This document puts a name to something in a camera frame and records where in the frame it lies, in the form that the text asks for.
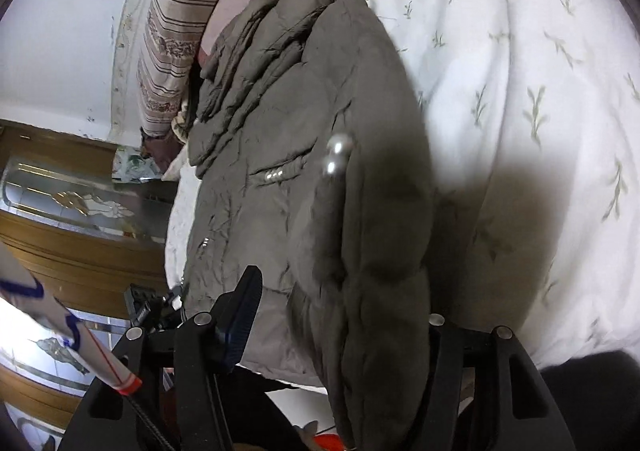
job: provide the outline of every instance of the wooden frame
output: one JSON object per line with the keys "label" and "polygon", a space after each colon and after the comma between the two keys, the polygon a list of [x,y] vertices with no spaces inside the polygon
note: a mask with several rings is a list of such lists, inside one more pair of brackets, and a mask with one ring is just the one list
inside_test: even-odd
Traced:
{"label": "wooden frame", "polygon": [[66,429],[82,400],[30,381],[3,366],[0,366],[0,399],[60,429]]}
{"label": "wooden frame", "polygon": [[[114,146],[83,138],[7,127],[0,138],[0,172],[14,154],[81,174],[109,176],[114,152]],[[166,291],[164,249],[157,244],[89,237],[5,211],[0,211],[0,240],[69,308],[128,319],[123,293],[131,283]]]}

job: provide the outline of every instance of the orange object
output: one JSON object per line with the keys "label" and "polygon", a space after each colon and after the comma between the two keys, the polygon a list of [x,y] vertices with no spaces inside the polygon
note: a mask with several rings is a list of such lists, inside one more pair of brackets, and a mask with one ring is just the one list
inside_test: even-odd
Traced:
{"label": "orange object", "polygon": [[316,444],[326,451],[344,451],[344,444],[340,437],[333,434],[316,435]]}

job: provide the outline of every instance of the wall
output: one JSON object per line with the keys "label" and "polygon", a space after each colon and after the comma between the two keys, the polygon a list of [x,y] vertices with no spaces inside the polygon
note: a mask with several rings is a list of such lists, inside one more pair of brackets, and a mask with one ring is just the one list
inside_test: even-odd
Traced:
{"label": "wall", "polygon": [[[107,140],[125,0],[14,0],[0,21],[0,118]],[[137,112],[111,138],[139,145]]]}

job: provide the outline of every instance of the glass panel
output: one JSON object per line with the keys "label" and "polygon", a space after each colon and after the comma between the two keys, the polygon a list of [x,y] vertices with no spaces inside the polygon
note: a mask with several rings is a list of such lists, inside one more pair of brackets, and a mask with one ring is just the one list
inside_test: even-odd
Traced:
{"label": "glass panel", "polygon": [[164,243],[171,204],[18,157],[2,175],[0,208],[96,237]]}
{"label": "glass panel", "polygon": [[[130,324],[125,319],[80,310],[72,312],[110,350]],[[2,299],[0,327],[13,327],[0,331],[0,366],[52,389],[78,397],[84,395],[94,375],[69,352],[55,333]]]}

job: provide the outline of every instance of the clothing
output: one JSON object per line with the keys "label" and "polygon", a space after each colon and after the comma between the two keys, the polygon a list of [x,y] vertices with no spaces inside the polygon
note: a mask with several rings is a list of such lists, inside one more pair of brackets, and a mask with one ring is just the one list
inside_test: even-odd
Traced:
{"label": "clothing", "polygon": [[140,117],[146,136],[164,138],[170,132],[202,33],[217,2],[151,0],[136,70]]}
{"label": "clothing", "polygon": [[142,131],[142,145],[146,154],[153,157],[158,169],[165,173],[171,163],[180,154],[182,142],[178,136],[169,130],[164,136],[148,136]]}
{"label": "clothing", "polygon": [[[432,190],[391,40],[364,0],[251,0],[202,76],[186,313],[257,265],[242,363],[300,384],[317,373],[348,447],[400,447],[428,376]],[[332,179],[319,161],[336,132],[354,146]]]}

